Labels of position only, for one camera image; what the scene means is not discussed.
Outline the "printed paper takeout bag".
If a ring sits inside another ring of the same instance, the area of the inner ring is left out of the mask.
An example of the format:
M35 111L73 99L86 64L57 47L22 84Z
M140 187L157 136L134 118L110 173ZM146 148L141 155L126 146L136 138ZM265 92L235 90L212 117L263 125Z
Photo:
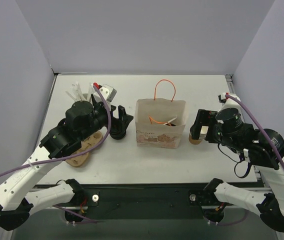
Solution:
M170 99L158 98L157 87L161 82L168 82L173 87ZM176 87L168 79L161 79L154 88L153 98L139 99L135 105L135 135L139 147L176 149L181 141L188 120L188 107L184 100L175 100ZM172 123L176 126L163 125L177 116Z

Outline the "black plastic cup lid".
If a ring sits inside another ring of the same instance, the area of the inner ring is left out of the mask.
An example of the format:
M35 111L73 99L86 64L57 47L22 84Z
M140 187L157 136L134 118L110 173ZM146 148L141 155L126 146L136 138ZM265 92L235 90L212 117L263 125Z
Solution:
M164 122L163 125L165 126L170 126L170 127L175 127L176 125L172 122Z

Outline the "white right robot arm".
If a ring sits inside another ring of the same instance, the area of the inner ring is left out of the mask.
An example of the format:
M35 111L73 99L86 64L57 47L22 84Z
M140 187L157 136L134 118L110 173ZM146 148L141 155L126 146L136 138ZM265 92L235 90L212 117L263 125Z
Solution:
M204 188L209 204L217 201L236 205L255 213L271 229L284 233L284 139L271 129L255 129L244 123L237 108L220 111L199 109L190 128L190 139L198 140L202 127L207 127L205 140L227 147L247 162L247 170L255 167L269 185L261 193L235 187L213 178Z

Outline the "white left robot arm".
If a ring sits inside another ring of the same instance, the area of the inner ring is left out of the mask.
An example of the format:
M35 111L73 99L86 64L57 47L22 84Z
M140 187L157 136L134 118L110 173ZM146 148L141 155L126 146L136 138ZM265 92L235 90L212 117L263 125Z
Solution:
M53 187L31 192L31 189L53 168L60 158L71 156L82 142L102 128L115 140L125 137L134 119L123 106L107 106L103 101L77 101L65 112L56 127L40 141L25 162L0 184L0 227L12 231L36 212L64 203L80 205L86 194L75 179L68 179Z

